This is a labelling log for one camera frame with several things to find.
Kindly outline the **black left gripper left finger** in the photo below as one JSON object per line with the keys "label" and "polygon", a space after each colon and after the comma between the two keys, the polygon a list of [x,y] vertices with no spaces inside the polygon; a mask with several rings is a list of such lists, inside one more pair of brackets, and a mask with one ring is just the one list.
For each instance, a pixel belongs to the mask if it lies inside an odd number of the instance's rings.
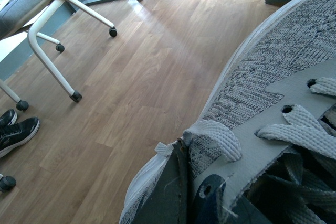
{"label": "black left gripper left finger", "polygon": [[189,161],[187,145],[177,140],[154,190],[141,201],[134,223],[187,223]]}

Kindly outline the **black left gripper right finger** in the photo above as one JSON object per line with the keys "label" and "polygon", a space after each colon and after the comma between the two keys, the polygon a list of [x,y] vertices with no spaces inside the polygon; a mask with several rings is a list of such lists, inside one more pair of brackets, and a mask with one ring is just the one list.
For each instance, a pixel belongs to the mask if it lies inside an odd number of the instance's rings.
{"label": "black left gripper right finger", "polygon": [[246,197],[242,196],[237,205],[232,209],[236,216],[229,218],[229,223],[271,223]]}

